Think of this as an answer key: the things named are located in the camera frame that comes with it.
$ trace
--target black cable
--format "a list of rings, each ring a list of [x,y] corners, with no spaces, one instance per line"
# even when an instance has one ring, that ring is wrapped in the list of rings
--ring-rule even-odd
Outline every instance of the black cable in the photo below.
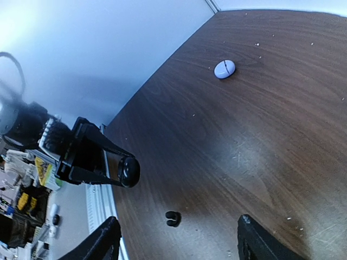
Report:
[[[1,51],[0,52],[0,58],[1,57],[5,57],[5,58],[8,58],[10,59],[16,66],[17,70],[18,70],[18,73],[21,77],[21,82],[22,82],[22,89],[20,91],[19,94],[17,94],[15,91],[13,91],[9,86],[8,84],[6,84],[5,82],[3,82],[2,80],[0,80],[0,85],[2,86],[3,89],[6,89],[7,92],[10,93],[10,95],[12,96],[12,103],[18,103],[18,101],[20,99],[22,99],[22,96],[23,96],[23,93],[25,91],[25,88],[26,88],[26,83],[25,83],[25,78],[24,78],[24,73],[23,73],[23,69],[22,69],[22,66],[21,64],[17,61],[16,58],[14,58],[12,56],[12,54],[9,54],[9,53],[6,53],[4,51]],[[0,100],[1,101],[5,101],[5,102],[11,102],[10,100],[6,99],[3,95],[0,95]],[[37,149],[38,148],[38,144],[30,144],[30,145],[18,145],[16,143],[14,143],[13,141],[9,140],[5,135],[2,135],[2,139],[5,141],[6,144],[14,147],[14,148],[17,148],[19,150],[33,150],[33,149]]]
[[[16,66],[16,68],[17,68],[19,74],[20,74],[21,81],[22,81],[22,89],[21,89],[21,91],[20,91],[19,94],[16,94],[16,93],[15,93],[11,88],[9,88],[8,86],[6,86],[7,91],[12,92],[12,95],[14,94],[14,95],[18,95],[19,97],[22,97],[22,95],[23,95],[23,93],[24,93],[25,88],[26,88],[27,85],[26,85],[26,83],[25,83],[24,73],[23,73],[23,69],[22,69],[21,64],[16,60],[16,58],[14,58],[14,57],[12,56],[12,54],[6,53],[6,52],[4,52],[4,51],[0,51],[0,58],[1,58],[1,57],[8,58],[8,59],[10,59],[10,60],[15,64],[15,66]]]

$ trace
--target wood grain surface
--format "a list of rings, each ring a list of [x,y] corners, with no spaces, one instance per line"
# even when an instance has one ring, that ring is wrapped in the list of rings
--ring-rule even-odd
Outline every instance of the wood grain surface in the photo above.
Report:
[[[224,59],[237,69],[218,80]],[[346,18],[209,20],[106,130],[142,167],[138,186],[114,189],[130,259],[238,259],[243,213],[307,259],[347,259],[346,77]]]

